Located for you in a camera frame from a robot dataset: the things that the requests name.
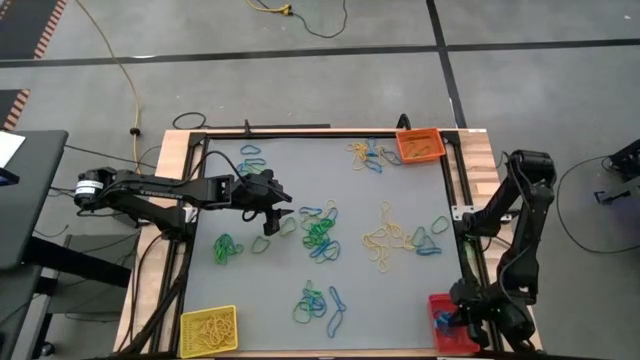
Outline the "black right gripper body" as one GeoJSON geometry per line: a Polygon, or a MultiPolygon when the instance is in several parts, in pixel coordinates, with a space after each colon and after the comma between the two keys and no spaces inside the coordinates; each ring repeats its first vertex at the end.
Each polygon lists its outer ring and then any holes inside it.
{"type": "Polygon", "coordinates": [[[481,348],[490,345],[489,335],[482,328],[484,321],[492,321],[497,314],[500,301],[504,300],[500,280],[482,287],[476,282],[459,279],[449,290],[451,302],[457,309],[466,311],[467,334],[481,348]]]}

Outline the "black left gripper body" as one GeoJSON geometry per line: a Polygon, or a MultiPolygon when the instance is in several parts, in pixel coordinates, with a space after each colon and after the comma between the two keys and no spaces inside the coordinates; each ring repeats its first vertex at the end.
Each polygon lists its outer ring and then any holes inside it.
{"type": "Polygon", "coordinates": [[[264,213],[266,221],[263,232],[271,236],[280,230],[281,211],[273,206],[281,201],[281,186],[271,169],[259,174],[249,173],[232,184],[232,208],[241,210],[244,222],[250,222],[259,213],[264,213]]]}

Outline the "red plastic basket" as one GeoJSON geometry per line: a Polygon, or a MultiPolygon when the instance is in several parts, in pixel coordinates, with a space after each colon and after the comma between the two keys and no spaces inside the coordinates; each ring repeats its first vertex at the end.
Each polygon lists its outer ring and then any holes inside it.
{"type": "Polygon", "coordinates": [[[434,325],[434,312],[437,310],[455,311],[457,307],[451,302],[448,294],[433,294],[428,297],[428,311],[430,321],[433,323],[433,338],[438,352],[449,355],[465,355],[480,351],[480,346],[473,342],[467,334],[454,334],[447,337],[436,330],[434,325]]]}

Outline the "black metal rod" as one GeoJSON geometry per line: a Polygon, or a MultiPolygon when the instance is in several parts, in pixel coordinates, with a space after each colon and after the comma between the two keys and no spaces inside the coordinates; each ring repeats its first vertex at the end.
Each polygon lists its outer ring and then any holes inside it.
{"type": "Polygon", "coordinates": [[[240,130],[245,132],[257,132],[258,130],[275,130],[275,129],[327,129],[331,128],[328,123],[314,123],[314,124],[276,124],[276,125],[256,125],[245,121],[241,125],[237,126],[209,126],[205,125],[206,130],[240,130]]]}

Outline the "yellow plastic basket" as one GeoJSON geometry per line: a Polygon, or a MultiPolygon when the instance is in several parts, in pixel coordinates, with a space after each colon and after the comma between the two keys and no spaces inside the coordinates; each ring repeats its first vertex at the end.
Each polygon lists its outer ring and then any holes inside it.
{"type": "Polygon", "coordinates": [[[236,350],[239,345],[238,340],[237,313],[234,305],[226,305],[221,307],[209,308],[204,310],[183,313],[180,317],[180,348],[179,355],[181,358],[196,358],[213,355],[222,352],[236,350]],[[198,346],[196,335],[203,321],[210,317],[222,316],[230,314],[235,322],[236,343],[232,347],[221,348],[214,351],[206,351],[198,346]]]}

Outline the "black floor tape line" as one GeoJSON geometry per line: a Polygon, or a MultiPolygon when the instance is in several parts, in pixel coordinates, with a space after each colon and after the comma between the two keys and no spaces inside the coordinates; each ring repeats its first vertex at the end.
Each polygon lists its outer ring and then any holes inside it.
{"type": "Polygon", "coordinates": [[[451,65],[449,53],[447,50],[444,32],[439,18],[436,6],[436,0],[426,0],[426,6],[430,16],[434,39],[436,43],[437,53],[440,59],[441,68],[445,80],[445,85],[450,101],[455,124],[458,128],[467,128],[467,122],[462,108],[462,103],[451,65]]]}
{"type": "Polygon", "coordinates": [[[452,45],[403,45],[403,46],[366,46],[344,48],[309,48],[294,50],[264,50],[246,52],[223,53],[193,53],[170,54],[154,56],[129,56],[112,58],[71,58],[71,59],[15,59],[0,60],[0,69],[4,68],[35,68],[35,67],[68,67],[68,66],[100,66],[120,64],[153,64],[177,62],[205,62],[245,59],[279,59],[305,58],[322,56],[356,56],[356,55],[385,55],[385,54],[420,54],[438,52],[481,52],[481,51],[512,51],[539,49],[571,49],[571,48],[602,48],[602,47],[631,47],[640,46],[640,38],[579,40],[579,41],[548,41],[548,42],[511,42],[486,44],[452,44],[452,45]]]}

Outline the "orange plastic basket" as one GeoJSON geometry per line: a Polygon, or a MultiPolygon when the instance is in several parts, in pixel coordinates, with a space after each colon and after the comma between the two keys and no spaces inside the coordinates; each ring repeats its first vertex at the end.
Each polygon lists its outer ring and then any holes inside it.
{"type": "Polygon", "coordinates": [[[396,133],[396,144],[398,153],[404,163],[421,163],[438,160],[446,153],[440,131],[437,128],[421,128],[415,130],[402,130],[396,133]],[[429,157],[406,161],[403,158],[403,146],[407,142],[426,142],[432,146],[432,153],[429,157]]]}

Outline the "black equipment stand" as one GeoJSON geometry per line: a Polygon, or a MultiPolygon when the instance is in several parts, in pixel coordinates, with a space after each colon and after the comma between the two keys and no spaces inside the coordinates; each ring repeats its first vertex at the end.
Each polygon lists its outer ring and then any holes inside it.
{"type": "Polygon", "coordinates": [[[121,288],[128,286],[131,274],[122,265],[32,236],[18,265],[0,269],[0,360],[11,357],[32,296],[50,295],[57,289],[56,280],[45,280],[44,288],[38,290],[43,268],[121,288]]]}

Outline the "black equipment leg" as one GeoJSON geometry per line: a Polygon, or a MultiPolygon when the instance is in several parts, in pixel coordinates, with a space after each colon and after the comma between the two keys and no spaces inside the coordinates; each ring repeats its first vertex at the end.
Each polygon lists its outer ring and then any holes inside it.
{"type": "Polygon", "coordinates": [[[623,197],[640,198],[640,139],[635,140],[616,153],[606,156],[610,168],[623,180],[606,191],[595,192],[600,204],[610,204],[623,197]]]}

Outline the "black side desk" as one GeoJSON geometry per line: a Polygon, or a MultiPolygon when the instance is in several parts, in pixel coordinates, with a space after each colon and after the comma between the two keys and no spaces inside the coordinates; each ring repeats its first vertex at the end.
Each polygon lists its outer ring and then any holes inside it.
{"type": "Polygon", "coordinates": [[[7,163],[19,177],[0,186],[0,270],[37,264],[51,246],[33,235],[68,139],[65,130],[17,131],[24,140],[7,163]]]}

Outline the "white paper sheet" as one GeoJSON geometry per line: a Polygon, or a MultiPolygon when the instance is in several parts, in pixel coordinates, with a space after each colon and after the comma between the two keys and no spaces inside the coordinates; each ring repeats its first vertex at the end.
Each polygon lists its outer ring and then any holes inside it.
{"type": "Polygon", "coordinates": [[[9,163],[24,141],[24,136],[0,131],[0,168],[9,163]]]}

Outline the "black hazard-striped floor mat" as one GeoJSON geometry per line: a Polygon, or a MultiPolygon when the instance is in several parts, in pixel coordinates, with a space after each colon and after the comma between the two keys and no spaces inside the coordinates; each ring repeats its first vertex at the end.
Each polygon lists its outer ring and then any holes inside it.
{"type": "Polygon", "coordinates": [[[68,0],[0,0],[0,61],[42,59],[68,0]]]}
{"type": "Polygon", "coordinates": [[[0,90],[0,130],[16,128],[29,96],[29,89],[0,90]]]}

